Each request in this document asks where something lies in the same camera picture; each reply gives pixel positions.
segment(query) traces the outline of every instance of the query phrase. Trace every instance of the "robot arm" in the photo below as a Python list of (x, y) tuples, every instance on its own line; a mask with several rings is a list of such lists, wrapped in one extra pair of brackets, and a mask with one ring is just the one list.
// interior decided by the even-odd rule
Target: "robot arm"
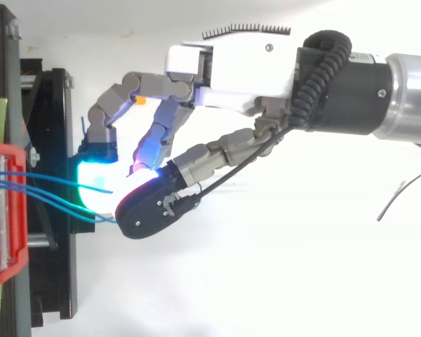
[[(235, 166), (228, 178), (256, 157), (268, 155), (293, 128), (373, 133), (380, 139), (421, 144), (421, 57), (394, 54), (384, 60), (352, 53), (349, 39), (333, 31), (310, 36), (296, 54), (289, 35), (289, 29), (259, 25), (219, 29), (203, 36), (204, 41), (172, 47), (168, 75), (149, 90), (142, 90), (143, 74), (128, 86), (122, 102), (128, 97), (133, 102), (137, 95), (163, 102), (134, 155), (134, 171), (157, 169), (158, 177), (126, 195), (116, 209), (127, 237), (148, 237), (168, 227), (208, 191), (183, 198), (177, 192), (210, 178), (216, 169)], [(150, 75), (147, 83), (158, 76)], [(176, 85), (184, 90), (163, 88)], [(260, 116), (254, 129), (195, 145), (158, 168), (195, 105)], [(99, 112), (100, 128), (121, 116), (120, 106), (114, 105), (114, 114)]]

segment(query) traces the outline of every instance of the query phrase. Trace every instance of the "blue light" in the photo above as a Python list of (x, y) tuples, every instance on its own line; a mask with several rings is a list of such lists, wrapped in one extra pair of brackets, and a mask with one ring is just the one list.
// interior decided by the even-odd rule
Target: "blue light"
[(158, 176), (156, 171), (141, 169), (126, 177), (128, 165), (120, 162), (92, 163), (82, 161), (78, 164), (77, 169), (78, 183), (114, 191), (113, 194), (103, 194), (82, 187), (78, 189), (84, 206), (100, 214), (115, 212), (115, 208), (126, 195)]

